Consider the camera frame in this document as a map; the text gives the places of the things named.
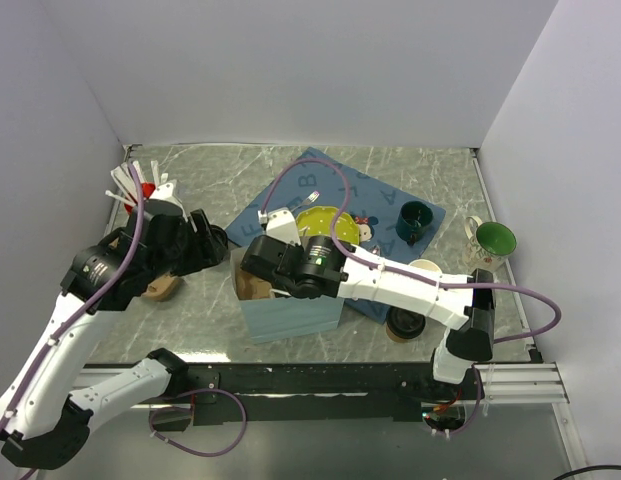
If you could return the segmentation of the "blue white paper bag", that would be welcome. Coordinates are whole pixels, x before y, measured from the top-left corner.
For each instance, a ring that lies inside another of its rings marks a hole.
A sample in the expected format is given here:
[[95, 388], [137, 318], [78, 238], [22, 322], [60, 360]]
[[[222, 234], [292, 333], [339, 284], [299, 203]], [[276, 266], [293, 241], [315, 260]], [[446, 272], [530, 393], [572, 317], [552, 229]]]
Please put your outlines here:
[[241, 271], [245, 248], [233, 249], [229, 263], [233, 289], [238, 299], [244, 322], [255, 344], [321, 333], [337, 328], [343, 301], [336, 298], [297, 299], [277, 293], [274, 299], [240, 300], [236, 292], [236, 278]]

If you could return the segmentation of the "brown paper cup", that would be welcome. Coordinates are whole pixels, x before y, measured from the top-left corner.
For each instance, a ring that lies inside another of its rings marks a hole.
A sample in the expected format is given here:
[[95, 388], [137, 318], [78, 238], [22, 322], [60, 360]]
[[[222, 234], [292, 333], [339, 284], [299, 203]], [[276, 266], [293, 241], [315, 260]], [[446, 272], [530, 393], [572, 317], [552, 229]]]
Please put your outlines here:
[[410, 342], [413, 341], [414, 339], [416, 339], [417, 337], [419, 337], [422, 333], [423, 333], [424, 329], [418, 329], [416, 331], [413, 332], [408, 332], [408, 333], [404, 333], [404, 332], [399, 332], [396, 333], [395, 331], [393, 331], [389, 325], [386, 325], [386, 334], [388, 336], [388, 338], [395, 342], [395, 343], [406, 343], [406, 342]]

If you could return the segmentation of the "black cup lid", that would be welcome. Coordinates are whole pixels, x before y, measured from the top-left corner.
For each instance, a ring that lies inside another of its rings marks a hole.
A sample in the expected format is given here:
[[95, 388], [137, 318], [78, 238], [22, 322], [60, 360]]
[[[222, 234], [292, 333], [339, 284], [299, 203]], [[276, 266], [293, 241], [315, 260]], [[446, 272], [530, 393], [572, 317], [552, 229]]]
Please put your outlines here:
[[416, 312], [391, 307], [387, 312], [385, 324], [396, 333], [408, 333], [421, 328], [425, 330], [426, 317]]

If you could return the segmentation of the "stack of brown paper cups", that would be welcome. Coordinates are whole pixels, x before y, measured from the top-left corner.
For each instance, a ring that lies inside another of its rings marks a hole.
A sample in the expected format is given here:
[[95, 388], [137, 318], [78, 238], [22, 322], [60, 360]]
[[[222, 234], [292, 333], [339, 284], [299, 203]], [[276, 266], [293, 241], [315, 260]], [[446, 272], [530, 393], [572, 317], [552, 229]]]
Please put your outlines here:
[[412, 269], [416, 269], [421, 276], [435, 278], [442, 274], [441, 268], [434, 262], [427, 259], [416, 259], [409, 263]]

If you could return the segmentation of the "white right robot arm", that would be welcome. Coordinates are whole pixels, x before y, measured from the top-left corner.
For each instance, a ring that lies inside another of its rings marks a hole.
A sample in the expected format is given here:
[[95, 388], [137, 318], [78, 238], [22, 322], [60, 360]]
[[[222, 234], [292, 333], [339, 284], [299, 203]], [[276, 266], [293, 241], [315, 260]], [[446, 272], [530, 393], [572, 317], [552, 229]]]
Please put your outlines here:
[[323, 235], [304, 246], [261, 235], [247, 248], [241, 269], [294, 298], [373, 301], [440, 323], [444, 336], [427, 375], [438, 398], [453, 396], [473, 364], [493, 358], [496, 302], [489, 271], [427, 271]]

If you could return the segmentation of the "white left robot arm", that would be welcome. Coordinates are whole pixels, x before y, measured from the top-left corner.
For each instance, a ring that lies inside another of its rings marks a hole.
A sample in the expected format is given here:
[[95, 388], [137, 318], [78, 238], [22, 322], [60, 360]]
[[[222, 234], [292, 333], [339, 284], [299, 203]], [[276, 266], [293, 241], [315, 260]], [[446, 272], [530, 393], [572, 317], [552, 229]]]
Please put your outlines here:
[[129, 407], [159, 397], [180, 400], [188, 365], [165, 348], [97, 385], [73, 385], [95, 346], [152, 282], [217, 266], [227, 252], [226, 232], [203, 210], [184, 214], [165, 200], [145, 201], [125, 226], [79, 252], [44, 333], [0, 397], [2, 455], [18, 468], [55, 470]]

